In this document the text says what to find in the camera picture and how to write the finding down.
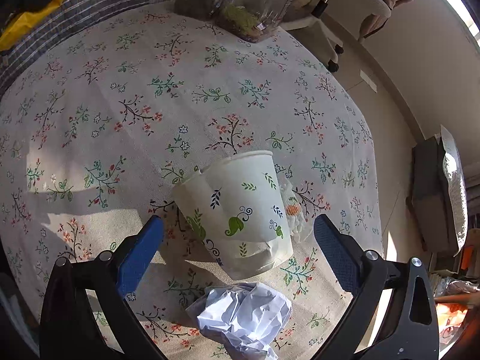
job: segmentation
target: tablecloth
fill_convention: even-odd
[[[374,145],[335,78],[291,35],[259,44],[165,4],[124,12],[59,44],[0,103],[0,237],[15,280],[40,315],[54,261],[115,250],[150,215],[165,239],[126,297],[169,359],[227,358],[184,312],[208,285],[232,280],[171,199],[198,167],[240,152],[274,153],[310,221],[327,213],[382,253]],[[313,237],[249,281],[286,294],[293,314],[272,346],[309,359],[349,301]],[[89,293],[107,343],[117,347]],[[75,337],[64,337],[75,345]]]

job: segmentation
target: floor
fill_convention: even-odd
[[[314,55],[322,52],[312,28],[290,32]],[[409,192],[411,149],[416,142],[401,112],[369,65],[349,44],[343,44],[340,69],[334,76],[362,111],[373,136],[378,179],[378,198],[382,224],[382,243],[387,260],[406,262],[417,256],[427,264],[430,254],[422,250],[418,231],[405,205]],[[361,77],[364,71],[376,84],[375,92]],[[371,345],[390,298],[384,291],[377,314],[370,324],[362,346]]]

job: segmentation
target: wall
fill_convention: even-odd
[[[330,0],[326,12],[358,37],[369,14],[357,0]],[[425,137],[442,123],[466,174],[480,171],[480,53],[444,0],[416,0],[392,12],[364,47],[395,83]]]

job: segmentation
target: gray striped cloth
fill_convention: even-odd
[[[120,12],[161,1],[165,0],[64,0],[59,9],[2,53],[6,63],[0,67],[0,98],[22,72],[60,42]]]

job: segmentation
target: yellow plastic packaging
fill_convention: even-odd
[[[29,33],[35,26],[57,9],[63,0],[52,0],[39,12],[23,12],[18,14],[6,27],[0,36],[0,51],[10,49],[22,36]]]

